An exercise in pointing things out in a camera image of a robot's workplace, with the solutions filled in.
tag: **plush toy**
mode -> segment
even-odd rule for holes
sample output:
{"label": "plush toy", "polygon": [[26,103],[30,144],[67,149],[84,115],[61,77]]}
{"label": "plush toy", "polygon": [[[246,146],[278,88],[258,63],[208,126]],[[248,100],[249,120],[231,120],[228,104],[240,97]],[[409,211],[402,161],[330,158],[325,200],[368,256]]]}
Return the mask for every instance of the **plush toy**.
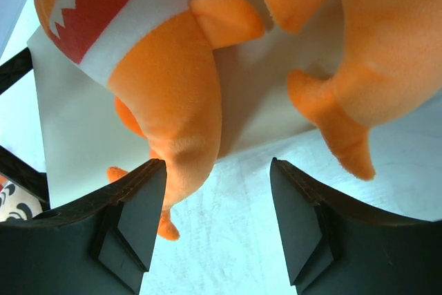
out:
{"label": "plush toy", "polygon": [[[297,33],[324,0],[265,0],[276,23]],[[342,0],[345,50],[325,81],[288,78],[294,106],[356,177],[375,175],[369,131],[413,111],[442,87],[442,0]]]}
{"label": "plush toy", "polygon": [[30,220],[41,212],[38,198],[0,175],[0,222]]}
{"label": "plush toy", "polygon": [[213,49],[263,35],[258,13],[246,0],[35,0],[35,5],[54,44],[115,94],[125,125],[148,140],[151,158],[165,160],[159,235],[178,239],[170,209],[201,187],[220,147]]}

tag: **orange plush toy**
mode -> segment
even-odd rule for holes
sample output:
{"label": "orange plush toy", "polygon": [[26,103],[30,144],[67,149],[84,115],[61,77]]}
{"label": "orange plush toy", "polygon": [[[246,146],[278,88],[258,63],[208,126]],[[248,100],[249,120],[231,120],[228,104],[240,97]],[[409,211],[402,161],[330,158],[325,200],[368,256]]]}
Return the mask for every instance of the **orange plush toy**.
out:
{"label": "orange plush toy", "polygon": [[[297,33],[324,0],[265,0]],[[290,73],[289,96],[342,166],[370,180],[373,126],[402,117],[442,87],[442,0],[342,0],[345,49],[337,73]]]}
{"label": "orange plush toy", "polygon": [[[35,0],[46,34],[96,82],[165,160],[159,235],[176,240],[171,207],[200,188],[220,148],[222,110],[213,49],[263,35],[246,0]],[[117,168],[110,178],[123,176]]]}

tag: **black and white pattern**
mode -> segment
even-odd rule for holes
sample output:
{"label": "black and white pattern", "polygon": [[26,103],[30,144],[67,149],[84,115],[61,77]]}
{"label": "black and white pattern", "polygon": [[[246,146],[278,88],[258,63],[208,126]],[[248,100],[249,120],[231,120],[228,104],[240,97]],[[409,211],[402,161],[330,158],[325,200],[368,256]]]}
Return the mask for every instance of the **black and white pattern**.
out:
{"label": "black and white pattern", "polygon": [[42,212],[40,201],[11,181],[0,191],[0,222],[29,220]]}

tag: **white surface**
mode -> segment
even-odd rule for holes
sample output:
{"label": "white surface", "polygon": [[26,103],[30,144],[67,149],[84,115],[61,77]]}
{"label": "white surface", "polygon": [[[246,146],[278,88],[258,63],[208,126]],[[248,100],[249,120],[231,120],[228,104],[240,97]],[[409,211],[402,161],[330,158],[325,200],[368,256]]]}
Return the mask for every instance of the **white surface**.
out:
{"label": "white surface", "polygon": [[46,171],[33,71],[0,95],[0,118],[0,145]]}
{"label": "white surface", "polygon": [[[311,128],[289,101],[287,73],[311,64],[332,73],[342,49],[339,0],[329,0],[296,38],[271,27],[263,0],[250,2],[269,32],[262,39],[215,52],[224,112],[220,156]],[[130,171],[146,161],[146,142],[122,126],[108,91],[66,60],[42,30],[28,45],[53,207],[106,185],[109,166]]]}

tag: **red fabric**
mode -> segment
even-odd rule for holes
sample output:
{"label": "red fabric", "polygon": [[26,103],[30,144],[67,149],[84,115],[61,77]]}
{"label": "red fabric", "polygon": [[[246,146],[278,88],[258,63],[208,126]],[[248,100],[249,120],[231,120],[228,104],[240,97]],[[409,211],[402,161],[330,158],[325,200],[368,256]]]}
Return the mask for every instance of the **red fabric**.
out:
{"label": "red fabric", "polygon": [[60,38],[51,31],[50,38],[73,62],[79,64],[113,17],[128,0],[75,0],[75,9],[61,12],[65,27],[56,23]]}

